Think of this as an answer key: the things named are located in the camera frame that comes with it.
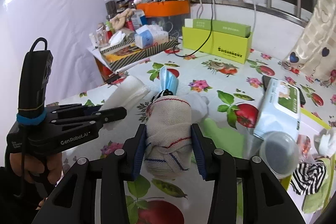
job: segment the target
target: human hand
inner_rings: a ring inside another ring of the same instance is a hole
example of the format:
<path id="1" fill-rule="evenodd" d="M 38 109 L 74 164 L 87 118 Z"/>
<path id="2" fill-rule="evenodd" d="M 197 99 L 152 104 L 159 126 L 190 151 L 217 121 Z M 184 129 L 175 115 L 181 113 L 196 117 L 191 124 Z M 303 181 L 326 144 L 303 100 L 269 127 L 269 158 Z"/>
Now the human hand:
<path id="1" fill-rule="evenodd" d="M 21 177 L 21 153 L 9 155 L 10 165 L 13 172 Z M 51 184 L 55 184 L 61 178 L 62 174 L 62 153 L 51 155 L 47 157 L 47 167 L 49 170 L 48 180 Z M 44 172 L 44 165 L 41 161 L 31 155 L 25 155 L 25 180 L 29 183 L 34 183 L 34 180 L 29 175 L 31 173 L 42 174 Z"/>

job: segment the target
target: white cloth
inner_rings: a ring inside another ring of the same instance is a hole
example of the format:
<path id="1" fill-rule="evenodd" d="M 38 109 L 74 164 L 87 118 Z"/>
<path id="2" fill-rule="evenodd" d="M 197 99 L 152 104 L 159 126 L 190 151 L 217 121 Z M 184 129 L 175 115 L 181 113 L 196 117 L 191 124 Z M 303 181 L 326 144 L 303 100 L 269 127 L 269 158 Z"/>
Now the white cloth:
<path id="1" fill-rule="evenodd" d="M 152 103 L 147 122 L 145 164 L 161 179 L 174 179 L 189 170 L 192 142 L 191 108 L 178 96 L 163 96 Z"/>
<path id="2" fill-rule="evenodd" d="M 192 91 L 182 95 L 181 98 L 186 100 L 191 107 L 192 123 L 200 122 L 208 115 L 209 100 L 205 96 L 201 96 L 198 92 Z"/>
<path id="3" fill-rule="evenodd" d="M 317 137 L 315 141 L 319 143 L 319 155 L 332 157 L 336 152 L 336 128 L 329 129 L 326 134 Z"/>
<path id="4" fill-rule="evenodd" d="M 134 76 L 128 76 L 112 95 L 101 106 L 100 110 L 124 107 L 131 110 L 150 91 L 150 88 Z M 104 128 L 112 130 L 120 121 L 104 124 Z"/>

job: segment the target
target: yellow-green box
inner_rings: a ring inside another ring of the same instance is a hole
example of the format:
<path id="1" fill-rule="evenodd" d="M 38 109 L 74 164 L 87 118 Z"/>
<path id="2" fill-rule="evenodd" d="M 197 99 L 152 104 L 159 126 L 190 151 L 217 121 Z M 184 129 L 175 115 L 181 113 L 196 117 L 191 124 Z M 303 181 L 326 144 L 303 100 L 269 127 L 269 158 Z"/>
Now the yellow-green box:
<path id="1" fill-rule="evenodd" d="M 209 36 L 208 30 L 182 27 L 183 47 L 197 50 Z M 249 37 L 212 32 L 208 41 L 199 50 L 222 58 L 244 64 L 249 57 L 252 43 L 252 33 Z"/>

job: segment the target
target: green box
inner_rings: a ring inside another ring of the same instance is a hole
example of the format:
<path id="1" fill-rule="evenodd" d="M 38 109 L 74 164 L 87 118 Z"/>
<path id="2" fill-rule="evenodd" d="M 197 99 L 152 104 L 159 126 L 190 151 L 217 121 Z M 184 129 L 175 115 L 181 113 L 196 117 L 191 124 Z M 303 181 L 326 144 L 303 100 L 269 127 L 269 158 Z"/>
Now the green box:
<path id="1" fill-rule="evenodd" d="M 197 50 L 209 36 L 209 31 L 182 27 L 182 35 L 183 47 Z M 245 38 L 213 31 L 199 51 L 244 64 L 250 54 L 251 43 L 252 34 Z"/>
<path id="2" fill-rule="evenodd" d="M 211 20 L 210 19 L 185 19 L 184 26 L 195 29 L 211 30 Z M 237 35 L 239 37 L 249 37 L 251 32 L 251 26 L 221 21 L 212 21 L 212 30 L 215 32 L 223 32 L 232 35 Z"/>

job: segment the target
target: wall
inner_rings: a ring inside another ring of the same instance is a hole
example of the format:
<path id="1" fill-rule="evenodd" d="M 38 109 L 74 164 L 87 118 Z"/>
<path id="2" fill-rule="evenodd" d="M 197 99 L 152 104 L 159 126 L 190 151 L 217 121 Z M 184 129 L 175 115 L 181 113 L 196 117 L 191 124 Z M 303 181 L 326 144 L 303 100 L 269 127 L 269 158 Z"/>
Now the wall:
<path id="1" fill-rule="evenodd" d="M 38 37 L 48 40 L 54 56 L 46 103 L 101 85 L 88 34 L 105 21 L 104 0 L 0 0 L 2 57 L 0 165 L 5 136 L 15 121 L 18 85 L 24 55 Z"/>
<path id="2" fill-rule="evenodd" d="M 199 4 L 193 5 L 191 15 L 196 18 Z M 211 19 L 211 5 L 205 4 L 201 18 Z M 253 26 L 254 10 L 242 7 L 215 5 L 215 18 Z M 257 12 L 252 48 L 282 60 L 295 45 L 303 27 L 266 13 Z"/>

